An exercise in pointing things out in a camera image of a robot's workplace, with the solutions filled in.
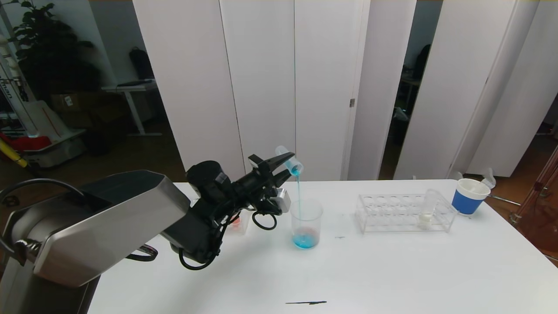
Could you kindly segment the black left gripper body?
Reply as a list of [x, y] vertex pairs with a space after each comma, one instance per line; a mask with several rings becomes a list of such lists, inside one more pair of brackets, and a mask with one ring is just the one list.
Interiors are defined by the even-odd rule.
[[276, 189], [272, 182], [274, 172], [262, 171], [258, 168], [259, 163], [264, 159], [253, 154], [248, 157], [248, 160], [252, 170], [232, 183], [236, 195], [239, 198], [256, 199]]

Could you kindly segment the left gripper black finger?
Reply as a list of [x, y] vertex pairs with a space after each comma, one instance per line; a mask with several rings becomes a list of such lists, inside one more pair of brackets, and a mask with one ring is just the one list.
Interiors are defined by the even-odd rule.
[[280, 188], [283, 185], [283, 183], [285, 183], [291, 178], [291, 176], [292, 175], [288, 169], [273, 175], [272, 178], [273, 187]]
[[285, 162], [287, 162], [289, 159], [291, 159], [294, 156], [295, 156], [294, 153], [287, 152], [287, 153], [275, 156], [273, 158], [261, 161], [261, 163], [258, 164], [258, 167], [262, 171], [273, 172], [273, 171], [275, 171], [275, 169], [281, 167], [281, 165], [283, 165]]

